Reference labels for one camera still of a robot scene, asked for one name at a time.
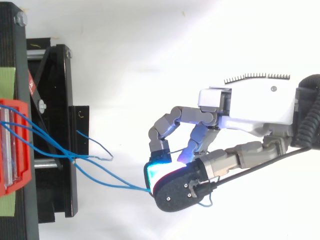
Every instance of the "white background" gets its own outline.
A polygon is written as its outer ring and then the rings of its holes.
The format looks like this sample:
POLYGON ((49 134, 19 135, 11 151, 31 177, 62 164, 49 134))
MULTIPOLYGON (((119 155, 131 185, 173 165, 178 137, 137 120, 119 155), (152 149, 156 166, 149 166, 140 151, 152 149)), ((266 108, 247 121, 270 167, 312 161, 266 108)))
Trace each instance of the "white background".
MULTIPOLYGON (((53 37, 72 49, 74 104, 90 105, 90 136, 115 155, 105 166, 139 186, 149 128, 174 106, 196 107, 199 90, 246 72, 291 74, 296 85, 319 73, 314 0, 14 2, 28 15, 28 38, 53 37)), ((191 129, 168 138, 172 151, 186 145, 191 129)), ((210 150, 255 139, 223 131, 210 150)), ((90 153, 106 155, 94 144, 90 153)), ((100 186, 78 172, 79 212, 41 224, 40 239, 318 240, 319 158, 311 151, 283 160, 219 187, 211 208, 176 213, 160 211, 145 192, 100 186)))

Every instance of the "black metal frame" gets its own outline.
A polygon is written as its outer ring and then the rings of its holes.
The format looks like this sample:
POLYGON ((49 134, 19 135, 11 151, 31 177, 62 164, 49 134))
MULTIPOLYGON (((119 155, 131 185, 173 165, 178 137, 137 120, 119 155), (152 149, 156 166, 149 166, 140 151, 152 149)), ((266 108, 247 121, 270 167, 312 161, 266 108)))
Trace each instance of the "black metal frame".
MULTIPOLYGON (((66 45, 48 46, 41 60, 29 60, 28 66, 36 90, 32 99, 32 119, 63 148, 82 155, 89 152, 88 139, 77 130, 89 134, 89 107, 73 106, 71 64, 66 45), (43 114, 38 103, 47 105, 43 114)), ((33 135, 34 145, 57 154, 42 138, 33 135)), ((35 153, 35 159, 45 158, 35 153)), ((39 223, 55 221, 55 213, 73 217, 78 212, 76 168, 67 158, 56 158, 57 168, 35 170, 39 223)))
MULTIPOLYGON (((0 2, 0 67, 16 68, 14 98, 30 105, 32 121, 62 147, 87 155, 88 139, 76 131, 89 134, 89 106, 73 106, 69 48, 65 45, 51 47, 45 41, 44 58, 27 64, 26 43, 29 48, 33 40, 26 41, 25 27, 15 23, 15 16, 20 11, 11 2, 0 2), (36 83, 32 97, 28 69, 36 83), (47 105, 43 114, 38 110, 40 99, 47 105)), ((59 154, 37 135, 30 134, 30 141, 46 152, 59 154)), ((66 217, 73 217, 78 212, 75 166, 67 158, 60 158, 56 159, 56 168, 35 170, 34 159, 41 157, 30 151, 32 180, 16 191, 14 217, 0 217, 1 240, 38 240, 38 223, 54 222, 57 212, 65 212, 66 217)))

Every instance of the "red plastic holder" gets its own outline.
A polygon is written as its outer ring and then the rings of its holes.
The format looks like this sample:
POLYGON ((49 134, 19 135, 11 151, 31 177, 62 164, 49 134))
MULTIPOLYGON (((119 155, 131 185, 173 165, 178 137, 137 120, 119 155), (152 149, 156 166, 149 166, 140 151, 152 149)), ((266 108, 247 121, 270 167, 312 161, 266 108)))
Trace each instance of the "red plastic holder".
MULTIPOLYGON (((0 104, 13 108, 26 118, 28 117, 28 105, 25 102, 0 99, 0 104)), ((3 107, 0 107, 0 120, 29 126, 21 116, 3 107)), ((29 142, 29 130, 9 124, 6 126, 29 142)), ((31 178, 29 146, 0 125, 0 197, 22 188, 31 178)))

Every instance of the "metal bar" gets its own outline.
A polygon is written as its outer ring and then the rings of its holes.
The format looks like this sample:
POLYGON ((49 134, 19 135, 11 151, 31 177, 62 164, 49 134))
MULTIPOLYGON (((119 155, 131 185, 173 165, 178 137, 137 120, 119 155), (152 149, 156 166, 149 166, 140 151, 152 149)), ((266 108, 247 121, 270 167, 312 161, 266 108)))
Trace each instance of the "metal bar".
POLYGON ((38 158, 34 160, 35 169, 53 169, 58 168, 54 158, 38 158))
POLYGON ((38 87, 38 84, 41 79, 46 80, 46 81, 48 80, 48 77, 50 74, 50 69, 52 67, 50 53, 51 53, 51 47, 47 47, 42 58, 41 58, 39 68, 36 71, 36 74, 33 79, 36 87, 38 87))
MULTIPOLYGON (((56 62, 57 62, 57 75, 58 82, 63 84, 61 93, 65 94, 65 112, 64 112, 64 121, 67 123, 67 127, 64 128, 64 131, 61 134, 64 135, 65 142, 62 146, 73 151, 71 148, 71 126, 70 126, 70 115, 69 115, 69 106, 73 105, 72 98, 72 80, 71 80, 71 62, 68 52, 70 49, 66 45, 58 44, 56 46, 56 62)), ((63 165, 63 176, 64 176, 64 211, 65 217, 73 217, 78 212, 78 193, 77 193, 77 172, 76 167, 71 164, 70 161, 65 160, 61 161, 63 165)))
POLYGON ((44 57, 46 50, 28 50, 26 51, 26 56, 28 61, 41 60, 44 57))

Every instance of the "bolt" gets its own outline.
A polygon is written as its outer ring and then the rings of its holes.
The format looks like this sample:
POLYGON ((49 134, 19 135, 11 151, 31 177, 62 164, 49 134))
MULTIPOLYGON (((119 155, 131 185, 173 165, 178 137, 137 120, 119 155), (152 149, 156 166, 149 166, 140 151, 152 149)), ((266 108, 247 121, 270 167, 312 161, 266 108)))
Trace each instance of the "bolt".
POLYGON ((28 24, 28 17, 24 11, 19 11, 14 17, 14 22, 20 27, 25 27, 28 24))
POLYGON ((66 51, 66 57, 67 57, 68 59, 72 59, 73 53, 72 53, 72 51, 71 51, 70 49, 68 49, 68 50, 66 51))
POLYGON ((47 109, 47 105, 45 104, 45 102, 42 99, 39 100, 38 109, 41 114, 43 114, 45 112, 45 110, 47 109))

